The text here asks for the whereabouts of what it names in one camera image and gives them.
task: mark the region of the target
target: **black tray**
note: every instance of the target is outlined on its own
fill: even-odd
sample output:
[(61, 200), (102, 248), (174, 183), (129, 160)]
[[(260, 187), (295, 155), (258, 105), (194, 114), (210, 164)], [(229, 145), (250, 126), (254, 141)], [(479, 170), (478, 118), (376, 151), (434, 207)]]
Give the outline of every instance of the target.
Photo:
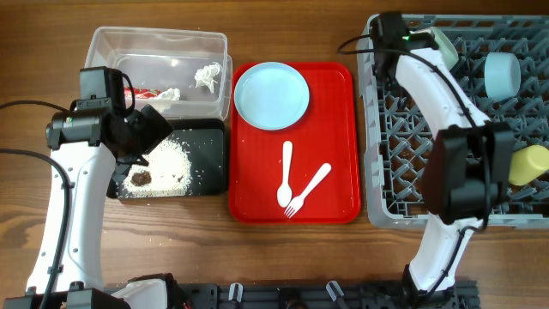
[[(225, 125), (219, 119), (169, 120), (173, 133), (167, 137), (185, 142), (191, 162), (191, 183), (185, 196), (216, 195), (228, 188), (228, 138)], [(127, 195), (123, 181), (130, 167), (119, 165), (112, 175), (107, 191), (109, 198), (139, 198)]]

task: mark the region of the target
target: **red wrapper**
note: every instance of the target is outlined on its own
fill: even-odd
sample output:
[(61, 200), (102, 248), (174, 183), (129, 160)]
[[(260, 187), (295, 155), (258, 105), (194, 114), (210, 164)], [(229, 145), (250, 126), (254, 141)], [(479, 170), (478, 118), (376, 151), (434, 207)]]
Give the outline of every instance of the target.
[[(134, 93), (136, 99), (152, 99), (157, 97), (161, 91), (159, 89), (134, 88)], [(131, 99), (130, 87), (124, 86), (124, 96)]]

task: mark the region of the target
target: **light blue plate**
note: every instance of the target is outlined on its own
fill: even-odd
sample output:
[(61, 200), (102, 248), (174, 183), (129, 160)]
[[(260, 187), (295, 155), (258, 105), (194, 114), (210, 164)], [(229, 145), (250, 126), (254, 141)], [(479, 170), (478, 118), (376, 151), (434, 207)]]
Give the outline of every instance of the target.
[(289, 65), (258, 64), (238, 79), (234, 103), (248, 124), (263, 130), (280, 130), (303, 116), (309, 105), (309, 87)]

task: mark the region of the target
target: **brown food scrap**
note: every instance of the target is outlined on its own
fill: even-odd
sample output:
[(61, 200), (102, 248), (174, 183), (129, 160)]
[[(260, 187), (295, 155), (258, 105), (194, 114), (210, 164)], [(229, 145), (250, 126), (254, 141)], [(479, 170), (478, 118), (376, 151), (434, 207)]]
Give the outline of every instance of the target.
[(136, 186), (142, 186), (150, 184), (153, 179), (149, 172), (135, 173), (131, 176), (131, 183)]

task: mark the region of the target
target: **white plastic fork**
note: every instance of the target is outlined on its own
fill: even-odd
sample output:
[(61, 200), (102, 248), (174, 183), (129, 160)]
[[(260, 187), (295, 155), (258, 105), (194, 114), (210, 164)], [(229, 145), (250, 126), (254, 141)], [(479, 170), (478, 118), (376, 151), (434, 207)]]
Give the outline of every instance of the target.
[(326, 175), (328, 175), (329, 171), (331, 170), (332, 166), (329, 163), (324, 163), (318, 169), (318, 172), (315, 174), (315, 176), (311, 179), (311, 182), (305, 187), (303, 193), (301, 193), (297, 197), (294, 197), (288, 207), (286, 207), (284, 215), (286, 215), (288, 218), (292, 218), (293, 215), (295, 215), (303, 207), (305, 198), (309, 195), (309, 193), (311, 193), (311, 191), (315, 189), (318, 184), (320, 184), (320, 182), (324, 179), (324, 177), (326, 177)]

